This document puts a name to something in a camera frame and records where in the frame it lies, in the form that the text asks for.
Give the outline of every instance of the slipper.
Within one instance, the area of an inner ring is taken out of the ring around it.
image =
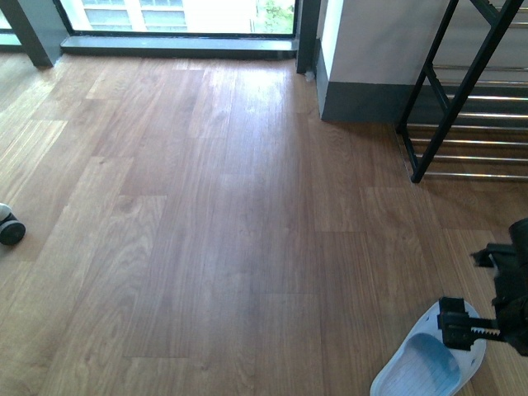
[[[471,318],[479,318],[464,302]],[[479,369],[486,341],[478,339],[471,351],[450,349],[442,342],[435,303],[417,321],[402,346],[380,371],[370,387],[370,396],[451,396],[456,394]]]

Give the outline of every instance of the wheel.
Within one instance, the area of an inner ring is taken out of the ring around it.
[[[11,206],[0,204],[0,223],[11,215]]]
[[[26,235],[26,227],[20,221],[11,220],[0,224],[0,243],[2,245],[16,245]]]

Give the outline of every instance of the chrome bar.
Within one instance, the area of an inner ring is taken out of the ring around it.
[[[449,99],[453,99],[455,95],[447,95]],[[468,99],[474,101],[528,101],[528,97],[492,97],[486,95],[469,95]]]
[[[469,66],[462,66],[458,64],[440,64],[434,65],[435,70],[467,70]],[[528,72],[528,68],[510,68],[506,66],[487,66],[485,68],[486,72]]]
[[[512,22],[510,27],[513,29],[528,29],[528,22]]]
[[[489,161],[495,163],[528,163],[528,158],[502,158],[502,157],[476,157],[468,155],[443,155],[437,154],[435,160],[461,160],[461,161]]]
[[[460,81],[456,80],[440,80],[443,86],[448,85],[460,85]],[[515,86],[515,87],[528,87],[528,81],[496,81],[496,80],[480,80],[477,81],[477,87],[486,87],[486,86]]]
[[[517,176],[517,175],[493,175],[485,173],[450,173],[450,172],[427,172],[428,176],[449,176],[449,177],[475,177],[475,178],[487,178],[487,179],[502,179],[502,180],[520,180],[528,181],[528,176]]]
[[[505,120],[528,120],[526,114],[459,113],[460,118],[496,118]]]
[[[407,127],[409,129],[428,129],[428,130],[435,130],[438,125],[433,124],[407,124]],[[528,132],[528,128],[521,128],[521,127],[502,127],[502,126],[482,126],[482,125],[453,125],[451,127],[452,130],[493,130],[493,131],[501,131],[501,132]]]
[[[431,140],[424,138],[411,138],[413,143],[426,143]],[[502,142],[499,140],[470,140],[470,139],[446,139],[444,143],[447,144],[475,144],[483,146],[512,146],[516,148],[528,147],[528,142]]]
[[[502,10],[502,7],[496,7],[496,9],[498,11],[501,11]],[[517,14],[523,14],[523,13],[528,13],[528,7],[521,7],[519,8],[519,11],[517,12]]]

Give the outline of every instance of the window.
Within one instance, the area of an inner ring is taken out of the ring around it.
[[[76,31],[294,33],[295,0],[61,0]]]

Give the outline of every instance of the gray baseboard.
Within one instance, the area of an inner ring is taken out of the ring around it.
[[[317,90],[323,120],[394,123],[412,89],[409,85],[328,81],[323,52],[319,52]]]
[[[62,55],[60,43],[69,36],[53,0],[0,0],[0,8],[31,62],[53,67]]]
[[[317,62],[317,89],[321,118],[328,121],[396,123],[407,103],[413,86],[328,81],[324,57]],[[457,87],[445,87],[454,94]],[[528,97],[526,87],[476,87],[473,95],[492,97]],[[528,101],[482,101],[469,99],[462,110],[466,113],[528,114]],[[438,124],[442,111],[431,88],[424,86],[412,110],[409,122]],[[526,120],[505,118],[459,117],[456,125],[526,127]]]

